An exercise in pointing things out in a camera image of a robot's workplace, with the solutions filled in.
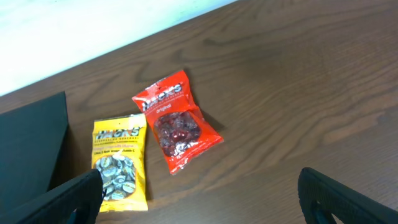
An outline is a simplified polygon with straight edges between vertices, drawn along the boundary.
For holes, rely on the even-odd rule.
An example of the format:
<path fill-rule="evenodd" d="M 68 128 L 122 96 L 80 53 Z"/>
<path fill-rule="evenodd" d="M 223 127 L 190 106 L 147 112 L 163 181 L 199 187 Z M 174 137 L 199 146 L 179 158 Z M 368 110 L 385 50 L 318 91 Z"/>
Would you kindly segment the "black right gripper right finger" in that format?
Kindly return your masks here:
<path fill-rule="evenodd" d="M 298 197 L 307 223 L 397 223 L 397 211 L 309 167 L 300 172 Z"/>

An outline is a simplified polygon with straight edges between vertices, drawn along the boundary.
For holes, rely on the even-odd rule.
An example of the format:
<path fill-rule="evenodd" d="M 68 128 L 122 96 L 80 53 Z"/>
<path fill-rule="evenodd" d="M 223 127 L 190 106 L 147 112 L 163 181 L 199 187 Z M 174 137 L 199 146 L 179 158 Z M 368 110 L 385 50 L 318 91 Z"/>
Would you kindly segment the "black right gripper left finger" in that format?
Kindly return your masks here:
<path fill-rule="evenodd" d="M 92 169 L 1 215 L 1 223 L 94 223 L 103 181 Z"/>

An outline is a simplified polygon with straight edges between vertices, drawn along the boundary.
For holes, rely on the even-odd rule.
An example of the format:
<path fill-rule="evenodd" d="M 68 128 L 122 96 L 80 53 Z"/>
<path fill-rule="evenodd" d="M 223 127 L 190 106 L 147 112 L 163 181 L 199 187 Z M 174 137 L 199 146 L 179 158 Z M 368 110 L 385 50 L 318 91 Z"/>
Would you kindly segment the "yellow Hacks candy bag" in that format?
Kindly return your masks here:
<path fill-rule="evenodd" d="M 103 181 L 100 212 L 147 211 L 144 149 L 147 121 L 130 114 L 94 121 L 91 166 Z"/>

